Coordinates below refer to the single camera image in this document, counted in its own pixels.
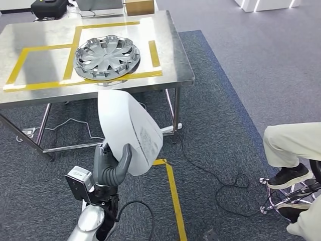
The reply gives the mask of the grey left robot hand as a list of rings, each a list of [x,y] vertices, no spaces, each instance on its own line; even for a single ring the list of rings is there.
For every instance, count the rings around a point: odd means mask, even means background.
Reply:
[[[96,184],[100,186],[119,186],[125,179],[131,159],[132,150],[130,144],[123,147],[122,157],[119,161],[115,158],[110,147],[96,146],[93,179]]]

